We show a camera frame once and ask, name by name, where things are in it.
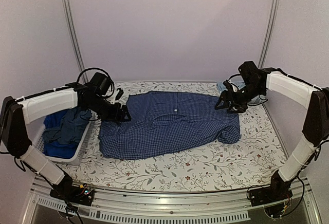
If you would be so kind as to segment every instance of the dark blue clothing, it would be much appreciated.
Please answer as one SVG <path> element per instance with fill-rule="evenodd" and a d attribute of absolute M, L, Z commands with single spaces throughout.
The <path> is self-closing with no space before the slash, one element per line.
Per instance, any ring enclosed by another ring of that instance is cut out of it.
<path fill-rule="evenodd" d="M 49 124 L 57 123 L 58 117 L 62 115 L 58 113 L 47 116 L 45 125 L 49 127 Z M 59 125 L 43 132 L 44 154 L 65 159 L 72 158 L 91 117 L 90 110 L 81 110 L 79 107 L 67 110 Z"/>
<path fill-rule="evenodd" d="M 130 122 L 102 122 L 100 151 L 106 158 L 144 159 L 240 138 L 238 114 L 215 110 L 218 97 L 151 91 L 129 96 Z"/>

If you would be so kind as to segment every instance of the floral tablecloth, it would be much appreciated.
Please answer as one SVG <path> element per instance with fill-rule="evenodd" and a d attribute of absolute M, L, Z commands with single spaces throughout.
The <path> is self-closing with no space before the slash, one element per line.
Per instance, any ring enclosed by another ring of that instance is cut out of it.
<path fill-rule="evenodd" d="M 129 94 L 150 90 L 196 92 L 219 96 L 215 83 L 118 83 Z M 262 105 L 239 114 L 241 139 L 236 144 L 214 141 L 175 154 L 144 160 L 103 158 L 99 151 L 100 121 L 90 125 L 88 146 L 79 166 L 60 165 L 75 181 L 111 188 L 193 192 L 233 190 L 268 184 L 286 157 Z"/>

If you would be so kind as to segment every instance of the blue plaid fabric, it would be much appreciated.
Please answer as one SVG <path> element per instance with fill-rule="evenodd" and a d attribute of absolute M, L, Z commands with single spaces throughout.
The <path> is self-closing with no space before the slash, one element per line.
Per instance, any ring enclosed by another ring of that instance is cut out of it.
<path fill-rule="evenodd" d="M 218 97 L 151 91 L 129 96 L 130 122 L 102 122 L 100 151 L 106 158 L 145 159 L 198 147 L 216 139 L 236 143 L 238 114 L 215 110 Z"/>

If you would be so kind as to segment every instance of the laundry basket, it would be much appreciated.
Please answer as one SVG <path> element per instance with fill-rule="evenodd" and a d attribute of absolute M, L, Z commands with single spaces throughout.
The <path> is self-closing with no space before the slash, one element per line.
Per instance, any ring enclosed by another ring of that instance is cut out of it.
<path fill-rule="evenodd" d="M 95 117 L 95 113 L 92 112 L 92 117 L 91 119 L 93 119 Z M 78 148 L 74 154 L 74 156 L 70 159 L 63 159 L 63 158 L 57 158 L 57 157 L 51 157 L 51 156 L 46 156 L 49 160 L 56 162 L 56 163 L 62 163 L 62 164 L 68 164 L 68 165 L 72 165 L 72 166 L 78 166 L 81 162 L 81 159 L 83 157 L 83 153 L 86 150 L 87 144 L 88 144 L 88 138 L 89 136 L 87 136 L 87 134 L 90 134 L 89 132 L 89 127 L 90 127 L 90 123 L 89 122 L 86 126 L 86 129 L 84 130 L 84 133 L 82 135 L 81 141 L 78 145 Z M 42 127 L 40 128 L 36 139 L 34 141 L 34 146 L 40 150 L 43 153 L 43 148 L 44 148 L 44 141 L 42 138 L 42 133 L 45 131 L 46 127 L 43 124 Z"/>

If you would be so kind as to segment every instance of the robotic arm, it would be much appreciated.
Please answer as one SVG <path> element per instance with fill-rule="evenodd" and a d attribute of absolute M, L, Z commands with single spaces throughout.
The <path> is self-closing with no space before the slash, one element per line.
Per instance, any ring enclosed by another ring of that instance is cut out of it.
<path fill-rule="evenodd" d="M 105 96 L 109 88 L 112 94 Z M 94 111 L 102 121 L 130 121 L 127 106 L 115 102 L 122 94 L 122 89 L 114 90 L 114 83 L 108 74 L 97 72 L 91 81 L 84 85 L 77 81 L 16 100 L 6 97 L 0 115 L 0 141 L 2 139 L 8 150 L 6 154 L 20 159 L 25 166 L 52 184 L 53 196 L 76 202 L 71 197 L 71 193 L 77 188 L 72 186 L 72 178 L 33 146 L 27 136 L 26 125 L 38 118 L 76 106 Z M 86 205 L 91 202 L 91 198 L 79 198 L 78 201 Z"/>
<path fill-rule="evenodd" d="M 215 109 L 228 108 L 230 113 L 243 113 L 252 98 L 266 95 L 267 90 L 279 92 L 307 109 L 300 142 L 291 156 L 274 172 L 268 188 L 250 191 L 253 206 L 283 200 L 292 195 L 292 181 L 311 162 L 321 141 L 329 136 L 329 88 L 312 86 L 281 69 L 257 69 L 252 61 L 243 63 L 239 72 L 246 86 L 237 90 L 225 81 L 227 90 L 221 93 Z"/>

